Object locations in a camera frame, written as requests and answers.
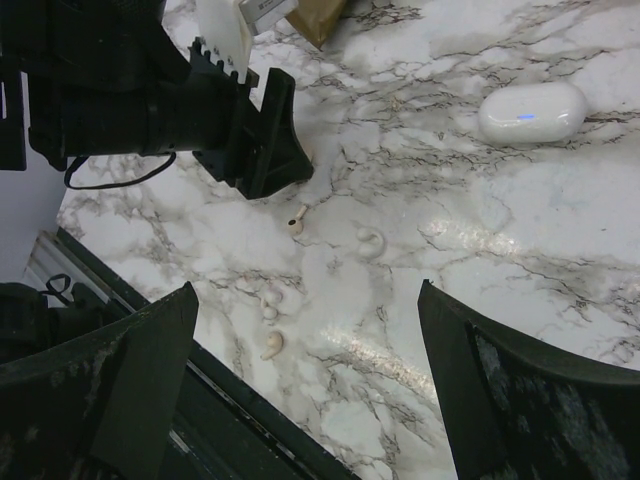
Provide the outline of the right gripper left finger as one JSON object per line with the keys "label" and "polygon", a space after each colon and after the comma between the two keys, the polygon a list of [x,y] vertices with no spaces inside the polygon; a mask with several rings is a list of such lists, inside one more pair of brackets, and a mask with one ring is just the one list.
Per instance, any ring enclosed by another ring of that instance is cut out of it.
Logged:
{"label": "right gripper left finger", "polygon": [[199,302],[190,284],[111,323],[1,287],[1,475],[154,479]]}

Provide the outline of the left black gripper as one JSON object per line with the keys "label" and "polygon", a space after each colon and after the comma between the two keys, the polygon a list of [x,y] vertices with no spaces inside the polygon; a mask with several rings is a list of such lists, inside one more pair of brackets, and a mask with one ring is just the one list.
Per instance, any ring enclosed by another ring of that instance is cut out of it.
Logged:
{"label": "left black gripper", "polygon": [[[203,38],[189,48],[190,74],[179,85],[153,80],[129,92],[108,92],[28,78],[29,143],[71,187],[73,175],[94,156],[165,156],[146,176],[169,168],[178,153],[201,155],[224,146],[240,99],[236,74],[213,61]],[[267,198],[289,185],[311,179],[314,168],[294,127],[295,80],[279,68],[269,70],[261,110],[252,132],[257,153],[249,161],[244,193]]]}

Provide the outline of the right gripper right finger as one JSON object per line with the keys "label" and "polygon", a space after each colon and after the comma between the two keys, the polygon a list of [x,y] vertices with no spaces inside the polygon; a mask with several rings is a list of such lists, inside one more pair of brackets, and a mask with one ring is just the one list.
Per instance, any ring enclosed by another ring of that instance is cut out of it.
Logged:
{"label": "right gripper right finger", "polygon": [[417,305],[459,478],[638,478],[638,371],[544,343],[430,281]]}

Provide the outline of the beige stem earbud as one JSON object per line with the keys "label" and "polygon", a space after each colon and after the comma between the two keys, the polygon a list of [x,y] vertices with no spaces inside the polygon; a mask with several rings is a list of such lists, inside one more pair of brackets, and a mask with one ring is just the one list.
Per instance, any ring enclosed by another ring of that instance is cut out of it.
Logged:
{"label": "beige stem earbud", "polygon": [[304,230],[303,217],[308,210],[307,205],[302,205],[296,215],[287,222],[287,231],[292,237],[300,235]]}

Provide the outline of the beige earbud charging case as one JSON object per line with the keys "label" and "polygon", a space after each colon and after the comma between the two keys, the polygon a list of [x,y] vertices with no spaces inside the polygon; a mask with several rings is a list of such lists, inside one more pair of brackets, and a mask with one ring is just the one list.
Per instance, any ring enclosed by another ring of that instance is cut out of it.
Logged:
{"label": "beige earbud charging case", "polygon": [[314,155],[313,147],[310,144],[302,143],[301,146],[307,156],[312,157]]}

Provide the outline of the white earbud charging case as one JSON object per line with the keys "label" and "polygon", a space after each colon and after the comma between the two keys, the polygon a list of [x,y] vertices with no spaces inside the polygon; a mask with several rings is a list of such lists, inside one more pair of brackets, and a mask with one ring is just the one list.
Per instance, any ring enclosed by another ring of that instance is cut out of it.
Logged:
{"label": "white earbud charging case", "polygon": [[482,102],[478,126],[493,143],[552,143],[576,134],[587,112],[585,95],[572,84],[509,86],[492,92]]}

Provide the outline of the white hook earbud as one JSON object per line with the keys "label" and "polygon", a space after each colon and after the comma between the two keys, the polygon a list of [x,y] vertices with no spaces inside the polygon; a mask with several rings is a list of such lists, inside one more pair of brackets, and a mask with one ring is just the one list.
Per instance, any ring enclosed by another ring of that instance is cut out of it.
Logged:
{"label": "white hook earbud", "polygon": [[361,227],[356,232],[359,242],[357,254],[363,259],[374,259],[380,257],[386,248],[386,240],[382,233],[370,227]]}

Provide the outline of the blue brown chips bag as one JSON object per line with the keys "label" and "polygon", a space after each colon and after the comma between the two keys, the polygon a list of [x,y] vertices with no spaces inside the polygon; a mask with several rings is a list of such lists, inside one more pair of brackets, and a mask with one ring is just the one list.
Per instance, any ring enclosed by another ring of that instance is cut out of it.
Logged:
{"label": "blue brown chips bag", "polygon": [[286,15],[286,20],[320,49],[334,31],[346,3],[346,0],[299,0],[298,6]]}

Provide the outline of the beige hook earbud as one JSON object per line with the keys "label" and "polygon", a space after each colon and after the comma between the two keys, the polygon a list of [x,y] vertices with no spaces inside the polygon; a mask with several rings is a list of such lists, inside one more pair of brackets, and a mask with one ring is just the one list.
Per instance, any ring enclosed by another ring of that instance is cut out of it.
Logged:
{"label": "beige hook earbud", "polygon": [[262,353],[261,359],[268,361],[277,356],[284,347],[284,336],[279,331],[272,331],[266,338],[266,350]]}

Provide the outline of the aluminium rail frame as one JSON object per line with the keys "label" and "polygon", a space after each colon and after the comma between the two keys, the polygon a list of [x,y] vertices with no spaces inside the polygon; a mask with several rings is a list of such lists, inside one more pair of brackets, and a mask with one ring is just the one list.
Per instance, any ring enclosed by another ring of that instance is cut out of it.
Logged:
{"label": "aluminium rail frame", "polygon": [[34,243],[25,268],[23,282],[38,290],[46,288],[46,282],[60,274],[73,279],[74,264],[65,247],[51,232],[41,231]]}

